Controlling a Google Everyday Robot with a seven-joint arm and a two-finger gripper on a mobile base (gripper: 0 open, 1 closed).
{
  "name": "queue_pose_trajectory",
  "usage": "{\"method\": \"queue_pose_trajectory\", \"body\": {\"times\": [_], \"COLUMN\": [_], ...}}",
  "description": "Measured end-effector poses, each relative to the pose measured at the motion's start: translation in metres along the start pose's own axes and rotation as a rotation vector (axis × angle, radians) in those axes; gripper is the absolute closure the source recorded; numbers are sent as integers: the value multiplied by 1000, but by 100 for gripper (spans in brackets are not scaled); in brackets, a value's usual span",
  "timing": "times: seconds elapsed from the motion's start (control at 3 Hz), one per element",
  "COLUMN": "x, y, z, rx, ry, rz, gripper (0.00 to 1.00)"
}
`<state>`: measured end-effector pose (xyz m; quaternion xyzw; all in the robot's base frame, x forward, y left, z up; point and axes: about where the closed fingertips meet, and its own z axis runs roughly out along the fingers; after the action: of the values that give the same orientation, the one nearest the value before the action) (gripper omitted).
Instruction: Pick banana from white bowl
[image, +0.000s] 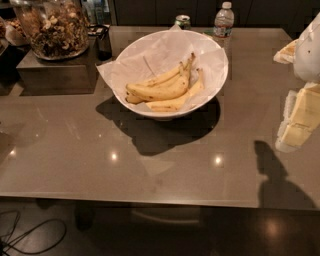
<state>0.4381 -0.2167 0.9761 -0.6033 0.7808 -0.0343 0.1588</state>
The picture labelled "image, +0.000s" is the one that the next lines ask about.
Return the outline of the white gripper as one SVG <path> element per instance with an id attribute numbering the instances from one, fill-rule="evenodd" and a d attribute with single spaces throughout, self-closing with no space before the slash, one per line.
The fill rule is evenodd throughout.
<path id="1" fill-rule="evenodd" d="M 290 90 L 277 132 L 276 149 L 289 153 L 299 149 L 320 125 L 320 13 L 301 33 L 273 57 L 292 64 L 295 75 L 308 83 L 298 92 Z"/>

